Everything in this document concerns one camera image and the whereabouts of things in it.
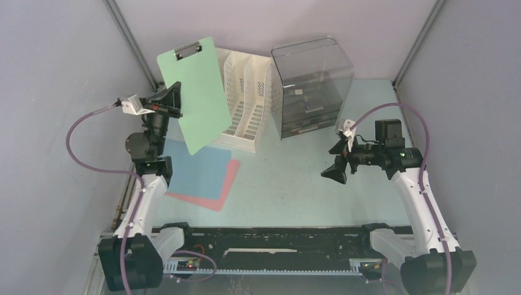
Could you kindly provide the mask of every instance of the clipboard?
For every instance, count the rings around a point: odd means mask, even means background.
[[[226,94],[211,37],[157,57],[168,88],[181,82],[182,117],[179,126],[190,155],[217,138],[232,124]],[[177,124],[171,120],[170,125]]]

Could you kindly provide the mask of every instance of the blue sheet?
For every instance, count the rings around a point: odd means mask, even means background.
[[[172,158],[168,192],[211,200],[221,196],[231,151],[203,147],[190,155],[186,143],[166,140],[163,155]]]

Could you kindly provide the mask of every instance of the white file organizer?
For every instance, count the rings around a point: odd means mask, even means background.
[[[214,142],[255,152],[272,108],[276,69],[270,57],[216,50],[232,125]]]

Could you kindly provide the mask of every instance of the light green tabletop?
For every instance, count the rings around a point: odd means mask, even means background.
[[[388,80],[355,80],[342,118],[358,120],[383,103],[396,102]],[[400,119],[406,146],[411,143],[398,107],[377,111],[357,134],[374,139],[374,120]],[[358,226],[385,222],[409,225],[398,192],[379,167],[360,166],[348,174],[346,185],[320,177],[334,156],[327,151],[338,142],[334,127],[280,140],[268,118],[255,154],[232,150],[241,165],[220,212],[165,196],[154,224],[187,221],[191,226],[212,227],[325,227]]]

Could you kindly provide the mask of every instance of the pink folder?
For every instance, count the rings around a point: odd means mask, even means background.
[[[235,179],[237,170],[239,170],[239,166],[240,162],[237,160],[232,159],[228,162],[228,165],[226,166],[226,176],[224,178],[221,196],[217,200],[193,197],[191,195],[174,194],[171,192],[167,192],[166,195],[172,198],[176,198],[185,202],[192,203],[194,205],[198,205],[219,212],[222,209],[222,206],[224,206],[224,201],[226,201],[226,197],[228,197],[228,193],[232,188],[233,180]]]

